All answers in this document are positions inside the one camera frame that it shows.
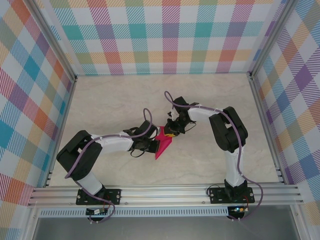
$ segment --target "gray floor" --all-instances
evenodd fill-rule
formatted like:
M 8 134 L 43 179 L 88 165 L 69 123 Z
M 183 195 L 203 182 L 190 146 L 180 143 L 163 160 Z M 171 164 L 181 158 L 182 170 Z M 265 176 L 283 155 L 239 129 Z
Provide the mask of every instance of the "gray floor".
M 164 126 L 170 103 L 183 96 L 190 104 L 224 109 L 232 106 L 248 130 L 244 152 L 244 173 L 256 182 L 277 182 L 265 133 L 246 74 L 154 74 L 79 77 L 68 114 L 60 148 L 78 131 L 91 134 L 116 134 L 140 126 L 143 108 L 152 112 L 154 124 Z M 146 153 L 133 158 L 128 152 L 100 155 L 93 172 L 105 185 L 162 185 L 223 183 L 226 163 L 216 144 L 211 127 L 203 122 L 172 144 L 155 160 Z M 75 183 L 65 179 L 66 171 L 54 166 L 51 186 Z
M 41 218 L 33 240 L 298 240 L 289 206 L 261 206 L 247 220 L 226 217 Z

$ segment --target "colorful checkered wallpaper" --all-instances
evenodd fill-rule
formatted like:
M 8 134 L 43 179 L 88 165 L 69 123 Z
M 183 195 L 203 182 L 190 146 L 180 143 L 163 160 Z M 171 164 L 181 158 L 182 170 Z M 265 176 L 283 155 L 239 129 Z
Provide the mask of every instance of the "colorful checkered wallpaper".
M 0 239 L 18 238 L 52 157 L 71 80 L 23 0 L 0 3 Z
M 298 2 L 256 82 L 308 227 L 320 236 L 320 0 Z
M 250 64 L 248 72 L 252 72 L 252 70 L 253 70 L 253 68 L 254 68 L 254 66 L 255 66 L 255 64 L 256 64 L 259 56 L 260 56 L 260 53 L 261 53 L 262 49 L 265 47 L 265 45 L 266 45 L 266 43 L 267 43 L 267 41 L 268 41 L 268 39 L 270 37 L 270 34 L 271 34 L 272 30 L 276 26 L 276 23 L 277 23 L 279 17 L 281 16 L 281 13 L 282 13 L 287 1 L 288 0 L 281 0 L 281 3 L 280 3 L 278 9 L 275 12 L 275 15 L 273 16 L 272 21 L 271 21 L 267 31 L 264 34 L 264 37 L 263 37 L 263 39 L 262 39 L 262 41 L 261 41 L 261 43 L 259 45 L 259 48 L 258 48 L 258 50 L 256 51 L 256 53 L 254 55 L 253 61 Z
M 37 2 L 79 74 L 115 75 L 247 72 L 281 0 Z

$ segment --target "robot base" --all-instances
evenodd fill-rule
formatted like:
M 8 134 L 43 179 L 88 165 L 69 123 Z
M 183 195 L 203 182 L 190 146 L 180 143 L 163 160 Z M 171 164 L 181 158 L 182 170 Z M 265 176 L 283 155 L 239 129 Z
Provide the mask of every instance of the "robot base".
M 225 187 L 211 187 L 208 190 L 208 194 L 211 204 L 253 204 L 255 202 L 254 192 L 251 187 L 247 187 L 239 197 L 235 197 L 233 200 L 230 200 L 226 194 Z
M 95 196 L 101 199 L 108 200 L 112 202 L 114 205 L 120 204 L 121 189 L 103 188 L 100 191 L 101 192 L 98 192 L 97 194 L 95 194 Z M 75 204 L 76 205 L 103 205 L 104 202 L 87 195 L 82 189 L 79 189 Z

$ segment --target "beige marble floor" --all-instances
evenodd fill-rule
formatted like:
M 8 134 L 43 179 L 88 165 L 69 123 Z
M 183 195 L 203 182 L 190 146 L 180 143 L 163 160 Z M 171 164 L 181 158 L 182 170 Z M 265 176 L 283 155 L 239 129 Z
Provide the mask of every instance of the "beige marble floor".
M 245 74 L 177 74 L 80 77 L 75 89 L 60 148 L 78 131 L 115 134 L 138 127 L 143 108 L 152 112 L 154 123 L 163 126 L 171 105 L 164 97 L 183 96 L 188 103 L 223 109 L 232 106 L 248 130 L 244 173 L 257 182 L 278 178 Z M 223 183 L 226 164 L 211 127 L 199 122 L 173 139 L 156 161 L 146 153 L 133 158 L 129 152 L 101 155 L 93 171 L 106 185 L 159 185 Z M 56 162 L 51 186 L 74 185 Z

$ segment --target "vented metal panel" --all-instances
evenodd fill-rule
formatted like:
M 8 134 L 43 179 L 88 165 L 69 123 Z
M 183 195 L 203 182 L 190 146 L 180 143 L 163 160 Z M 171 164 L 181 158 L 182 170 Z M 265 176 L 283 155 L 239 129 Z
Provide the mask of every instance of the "vented metal panel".
M 227 216 L 226 206 L 207 207 L 116 207 L 112 217 L 208 217 Z M 85 208 L 44 208 L 39 218 L 83 218 Z
M 90 224 L 84 217 L 40 218 L 26 240 L 308 240 L 299 238 L 289 206 L 262 206 L 253 217 L 115 217 Z

